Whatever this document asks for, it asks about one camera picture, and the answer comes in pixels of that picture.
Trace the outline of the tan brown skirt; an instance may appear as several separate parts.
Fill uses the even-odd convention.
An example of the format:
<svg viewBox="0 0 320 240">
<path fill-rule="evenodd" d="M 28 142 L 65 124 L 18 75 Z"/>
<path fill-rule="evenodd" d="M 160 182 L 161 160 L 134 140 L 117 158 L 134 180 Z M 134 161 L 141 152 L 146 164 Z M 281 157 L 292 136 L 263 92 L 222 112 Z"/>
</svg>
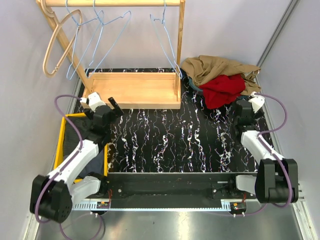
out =
<svg viewBox="0 0 320 240">
<path fill-rule="evenodd" d="M 261 68 L 256 65 L 219 56 L 199 55 L 198 57 L 186 58 L 181 64 L 181 69 L 192 78 L 197 87 L 208 83 L 219 75 L 240 74 L 245 83 L 245 90 L 241 93 L 242 95 L 249 96 L 252 92 L 261 91 L 261 87 L 255 82 Z"/>
</svg>

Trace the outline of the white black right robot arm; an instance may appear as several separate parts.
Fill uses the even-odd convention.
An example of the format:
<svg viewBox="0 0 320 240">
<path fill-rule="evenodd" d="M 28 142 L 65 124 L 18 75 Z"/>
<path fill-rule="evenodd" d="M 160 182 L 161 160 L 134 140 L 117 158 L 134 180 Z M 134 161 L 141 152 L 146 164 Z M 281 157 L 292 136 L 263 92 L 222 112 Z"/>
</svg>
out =
<svg viewBox="0 0 320 240">
<path fill-rule="evenodd" d="M 258 164 L 256 175 L 240 174 L 227 185 L 228 195 L 239 198 L 244 192 L 256 196 L 260 203 L 285 207 L 299 198 L 298 164 L 275 151 L 256 126 L 263 114 L 264 99 L 237 99 L 232 104 L 233 137 L 254 157 Z"/>
</svg>

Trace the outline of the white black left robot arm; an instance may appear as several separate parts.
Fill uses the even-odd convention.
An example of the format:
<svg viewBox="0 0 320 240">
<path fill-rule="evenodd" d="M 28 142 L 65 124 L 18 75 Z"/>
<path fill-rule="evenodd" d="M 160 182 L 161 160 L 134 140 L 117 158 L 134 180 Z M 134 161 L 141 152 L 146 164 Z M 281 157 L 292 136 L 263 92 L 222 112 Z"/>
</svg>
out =
<svg viewBox="0 0 320 240">
<path fill-rule="evenodd" d="M 39 223 L 55 221 L 63 223 L 72 208 L 85 198 L 94 195 L 103 198 L 108 193 L 106 176 L 91 172 L 81 181 L 75 182 L 87 164 L 105 149 L 111 141 L 110 126 L 124 112 L 113 97 L 105 103 L 97 92 L 77 100 L 85 108 L 90 120 L 86 136 L 82 136 L 76 125 L 62 112 L 65 121 L 74 129 L 79 142 L 67 158 L 47 175 L 34 178 L 31 187 L 29 210 Z"/>
</svg>

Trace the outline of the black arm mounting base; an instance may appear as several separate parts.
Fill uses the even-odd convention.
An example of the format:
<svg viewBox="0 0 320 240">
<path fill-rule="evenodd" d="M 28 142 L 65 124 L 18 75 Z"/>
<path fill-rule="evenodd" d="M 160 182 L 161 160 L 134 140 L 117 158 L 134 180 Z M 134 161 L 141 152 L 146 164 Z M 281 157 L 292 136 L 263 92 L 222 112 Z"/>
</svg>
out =
<svg viewBox="0 0 320 240">
<path fill-rule="evenodd" d="M 227 212 L 232 202 L 253 199 L 236 188 L 237 173 L 108 174 L 112 211 Z"/>
</svg>

